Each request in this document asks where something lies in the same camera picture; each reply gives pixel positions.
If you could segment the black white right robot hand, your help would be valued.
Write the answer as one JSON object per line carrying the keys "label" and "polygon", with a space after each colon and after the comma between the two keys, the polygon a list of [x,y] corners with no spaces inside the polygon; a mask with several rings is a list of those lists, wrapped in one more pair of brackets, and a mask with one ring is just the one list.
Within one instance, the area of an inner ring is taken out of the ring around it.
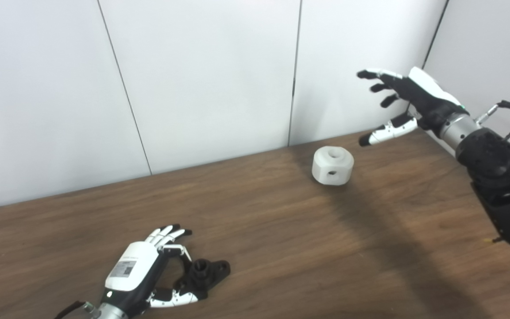
{"label": "black white right robot hand", "polygon": [[405,112],[393,117],[386,124],[376,128],[371,133],[359,138],[361,147],[383,143],[387,140],[406,135],[417,128],[431,130],[436,135],[446,123],[459,115],[469,116],[468,111],[450,93],[444,91],[430,75],[419,67],[413,67],[408,75],[382,69],[364,69],[358,71],[360,79],[378,79],[380,83],[373,85],[370,90],[378,93],[383,89],[392,89],[394,94],[381,102],[382,108],[388,108],[398,100],[410,103],[419,118]]}

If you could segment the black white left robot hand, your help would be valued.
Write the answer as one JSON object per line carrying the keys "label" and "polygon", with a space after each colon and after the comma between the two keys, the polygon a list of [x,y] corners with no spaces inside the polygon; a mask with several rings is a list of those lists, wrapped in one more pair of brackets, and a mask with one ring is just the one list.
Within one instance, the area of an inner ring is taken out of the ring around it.
{"label": "black white left robot hand", "polygon": [[143,241],[131,243],[106,278],[97,319],[132,319],[148,309],[178,307],[200,301],[192,292],[155,286],[170,258],[180,258],[185,271],[192,258],[178,238],[191,235],[191,230],[172,224],[156,228]]}

